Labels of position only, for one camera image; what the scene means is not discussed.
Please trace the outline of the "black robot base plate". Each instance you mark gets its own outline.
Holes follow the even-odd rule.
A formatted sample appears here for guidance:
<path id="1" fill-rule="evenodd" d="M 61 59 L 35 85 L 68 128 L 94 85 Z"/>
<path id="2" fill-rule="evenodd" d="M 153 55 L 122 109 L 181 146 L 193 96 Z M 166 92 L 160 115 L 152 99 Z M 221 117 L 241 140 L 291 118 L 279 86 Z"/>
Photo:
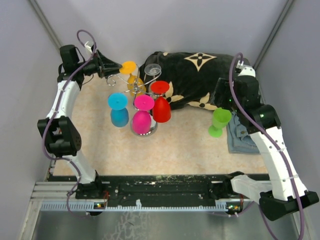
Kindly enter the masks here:
<path id="1" fill-rule="evenodd" d="M 123 175 L 96 176 L 79 184 L 77 199 L 102 199 L 109 207 L 214 207 L 217 200 L 239 197 L 229 175 Z"/>

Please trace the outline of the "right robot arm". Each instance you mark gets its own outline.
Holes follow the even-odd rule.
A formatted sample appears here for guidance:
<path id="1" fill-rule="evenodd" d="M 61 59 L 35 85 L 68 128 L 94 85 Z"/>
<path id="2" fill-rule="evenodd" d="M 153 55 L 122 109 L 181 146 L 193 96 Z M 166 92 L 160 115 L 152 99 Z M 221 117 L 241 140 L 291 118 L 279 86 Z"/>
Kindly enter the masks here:
<path id="1" fill-rule="evenodd" d="M 233 86 L 237 100 L 246 114 L 264 131 L 260 131 L 242 114 L 233 99 L 227 79 L 218 79 L 213 102 L 218 107 L 234 111 L 245 126 L 263 158 L 270 183 L 262 184 L 237 171 L 226 175 L 223 180 L 224 194 L 229 198 L 235 198 L 238 194 L 248 197 L 259 204 L 270 221 L 299 211 L 297 200 L 301 201 L 303 208 L 318 203 L 318 194 L 307 190 L 293 166 L 276 110 L 261 102 L 255 70 L 249 65 L 237 66 Z"/>

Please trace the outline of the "orange wine glass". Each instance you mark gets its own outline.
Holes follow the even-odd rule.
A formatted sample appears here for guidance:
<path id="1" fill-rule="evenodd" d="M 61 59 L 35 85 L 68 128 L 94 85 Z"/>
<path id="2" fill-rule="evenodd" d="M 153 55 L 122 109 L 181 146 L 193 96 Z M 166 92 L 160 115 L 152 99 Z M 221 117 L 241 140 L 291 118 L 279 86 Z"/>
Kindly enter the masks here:
<path id="1" fill-rule="evenodd" d="M 143 95 L 146 92 L 146 87 L 142 79 L 134 74 L 137 69 L 137 65 L 134 61 L 126 61 L 122 64 L 122 68 L 119 70 L 121 74 L 129 75 L 127 79 L 127 90 L 129 94 L 134 97 Z"/>

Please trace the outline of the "green wine glass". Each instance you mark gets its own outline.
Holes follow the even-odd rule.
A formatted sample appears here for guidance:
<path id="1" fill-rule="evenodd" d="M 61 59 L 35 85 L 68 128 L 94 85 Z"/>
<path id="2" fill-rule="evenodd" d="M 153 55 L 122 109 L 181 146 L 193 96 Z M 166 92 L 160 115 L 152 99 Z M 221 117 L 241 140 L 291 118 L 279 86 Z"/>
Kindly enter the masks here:
<path id="1" fill-rule="evenodd" d="M 208 129 L 210 136 L 219 138 L 223 134 L 223 128 L 225 128 L 232 119 L 232 113 L 221 107 L 214 110 L 212 115 L 212 124 Z"/>

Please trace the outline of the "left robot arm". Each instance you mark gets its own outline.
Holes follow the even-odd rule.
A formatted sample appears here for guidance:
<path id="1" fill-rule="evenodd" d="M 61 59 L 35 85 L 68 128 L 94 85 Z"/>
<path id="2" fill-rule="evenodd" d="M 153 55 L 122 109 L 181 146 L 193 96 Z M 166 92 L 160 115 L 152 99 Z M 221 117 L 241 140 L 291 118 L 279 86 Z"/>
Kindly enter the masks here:
<path id="1" fill-rule="evenodd" d="M 88 60 L 80 61 L 77 47 L 69 44 L 59 49 L 62 64 L 59 66 L 57 93 L 50 112 L 37 122 L 42 138 L 42 149 L 51 160 L 64 160 L 72 168 L 80 184 L 88 184 L 86 192 L 97 199 L 103 195 L 104 186 L 96 180 L 97 173 L 89 165 L 81 147 L 81 135 L 72 122 L 76 99 L 86 76 L 97 74 L 100 78 L 119 73 L 121 64 L 92 49 Z"/>

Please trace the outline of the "blue wine glass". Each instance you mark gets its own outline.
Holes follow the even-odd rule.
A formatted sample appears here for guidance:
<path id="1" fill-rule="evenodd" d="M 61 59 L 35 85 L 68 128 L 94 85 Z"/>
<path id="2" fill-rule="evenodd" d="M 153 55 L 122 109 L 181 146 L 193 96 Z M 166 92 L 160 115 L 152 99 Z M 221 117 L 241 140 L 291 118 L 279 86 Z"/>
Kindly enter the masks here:
<path id="1" fill-rule="evenodd" d="M 112 93 L 107 100 L 111 108 L 110 119 L 114 126 L 125 127 L 129 122 L 129 112 L 127 110 L 128 98 L 120 92 Z"/>

